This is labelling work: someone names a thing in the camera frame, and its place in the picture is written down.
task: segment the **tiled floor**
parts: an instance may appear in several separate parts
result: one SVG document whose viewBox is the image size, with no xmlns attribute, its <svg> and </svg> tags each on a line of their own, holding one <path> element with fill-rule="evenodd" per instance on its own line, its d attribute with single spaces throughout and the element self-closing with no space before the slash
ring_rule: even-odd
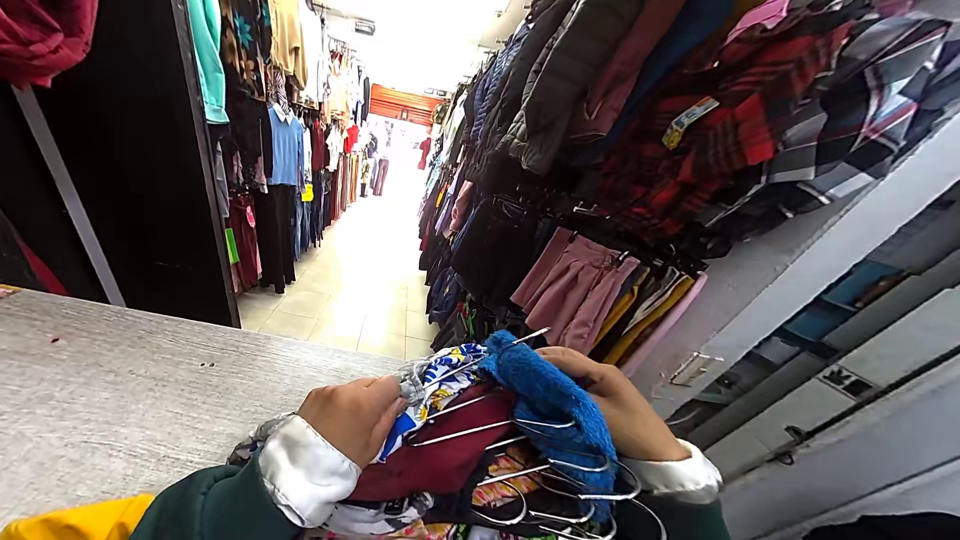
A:
<svg viewBox="0 0 960 540">
<path fill-rule="evenodd" d="M 394 358 L 430 354 L 439 328 L 423 313 L 428 288 L 417 268 L 424 178 L 412 161 L 391 163 L 384 196 L 358 198 L 327 228 L 285 294 L 237 297 L 243 328 Z"/>
</svg>

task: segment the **gray counter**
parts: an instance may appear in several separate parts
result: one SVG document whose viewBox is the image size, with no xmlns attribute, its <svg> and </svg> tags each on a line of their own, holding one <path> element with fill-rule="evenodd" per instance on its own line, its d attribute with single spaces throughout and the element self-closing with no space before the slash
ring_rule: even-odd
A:
<svg viewBox="0 0 960 540">
<path fill-rule="evenodd" d="M 0 528 L 219 465 L 316 386 L 402 360 L 20 291 L 0 299 Z"/>
</svg>

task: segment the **blue fuzzy fabric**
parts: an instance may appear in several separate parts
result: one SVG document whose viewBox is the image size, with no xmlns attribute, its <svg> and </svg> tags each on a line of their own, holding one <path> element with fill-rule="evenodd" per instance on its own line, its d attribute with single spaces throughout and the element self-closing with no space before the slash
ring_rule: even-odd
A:
<svg viewBox="0 0 960 540">
<path fill-rule="evenodd" d="M 514 417 L 551 424 L 575 420 L 572 428 L 556 429 L 535 426 L 547 437 L 524 430 L 534 446 L 547 457 L 576 463 L 586 467 L 599 467 L 604 455 L 611 459 L 607 471 L 592 473 L 562 465 L 556 465 L 564 474 L 585 483 L 591 493 L 611 493 L 616 476 L 616 449 L 607 429 L 600 407 L 593 402 L 586 390 L 577 385 L 564 372 L 544 360 L 525 343 L 512 345 L 516 338 L 501 330 L 491 335 L 485 345 L 488 356 L 479 368 L 487 371 L 504 387 L 516 394 Z M 596 457 L 568 452 L 573 450 Z M 608 502 L 596 501 L 597 517 L 610 516 Z"/>
</svg>

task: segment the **right hand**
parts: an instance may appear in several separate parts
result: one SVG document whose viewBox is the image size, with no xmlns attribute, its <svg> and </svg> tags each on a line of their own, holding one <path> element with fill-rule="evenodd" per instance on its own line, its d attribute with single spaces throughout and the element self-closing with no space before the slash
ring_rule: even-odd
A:
<svg viewBox="0 0 960 540">
<path fill-rule="evenodd" d="M 297 414 L 326 442 L 363 469 L 376 457 L 394 420 L 407 406 L 388 375 L 314 388 Z"/>
<path fill-rule="evenodd" d="M 690 451 L 616 366 L 593 361 L 567 347 L 544 347 L 537 353 L 571 378 L 589 380 L 587 392 L 603 412 L 619 453 L 646 461 L 690 457 Z"/>
</svg>

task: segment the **dark green jacket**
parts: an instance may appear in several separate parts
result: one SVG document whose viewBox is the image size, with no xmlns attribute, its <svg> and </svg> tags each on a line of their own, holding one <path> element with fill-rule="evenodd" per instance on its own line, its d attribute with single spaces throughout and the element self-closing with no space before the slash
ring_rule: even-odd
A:
<svg viewBox="0 0 960 540">
<path fill-rule="evenodd" d="M 683 504 L 643 499 L 663 520 L 669 540 L 729 540 L 720 503 Z M 617 538 L 656 540 L 656 522 L 629 503 L 617 506 Z M 257 460 L 203 469 L 164 489 L 147 508 L 132 540 L 273 540 L 301 529 L 277 509 L 260 480 Z"/>
</svg>

